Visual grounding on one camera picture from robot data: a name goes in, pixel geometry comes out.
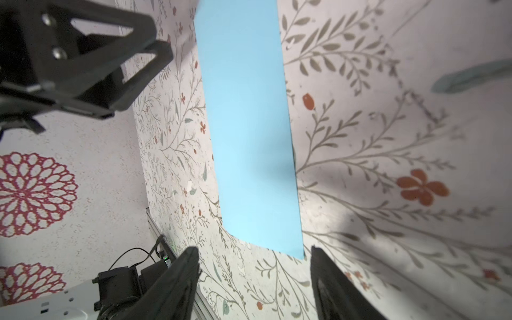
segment orange flower print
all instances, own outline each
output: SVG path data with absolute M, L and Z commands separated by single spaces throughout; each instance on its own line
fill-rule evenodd
M 361 282 L 362 288 L 366 291 L 370 289 L 370 286 L 366 282 Z
M 352 280 L 352 274 L 350 272 L 344 272 L 345 276 L 347 277 L 348 280 L 354 282 L 354 280 Z
M 428 178 L 426 173 L 421 169 L 414 169 L 411 171 L 412 177 L 401 177 L 396 180 L 396 184 L 404 189 L 400 193 L 402 198 L 415 201 L 419 199 L 419 203 L 428 207 L 434 202 L 434 196 L 447 197 L 450 190 L 439 181 L 427 182 Z
M 486 279 L 490 279 L 490 280 L 494 280 L 494 281 L 500 281 L 500 277 L 498 276 L 498 274 L 494 270 L 483 269 L 483 276 Z
M 313 100 L 313 98 L 311 98 L 309 93 L 306 93 L 302 97 L 302 101 L 304 102 L 304 106 L 306 107 L 306 109 L 313 110 L 315 108 L 315 101 Z

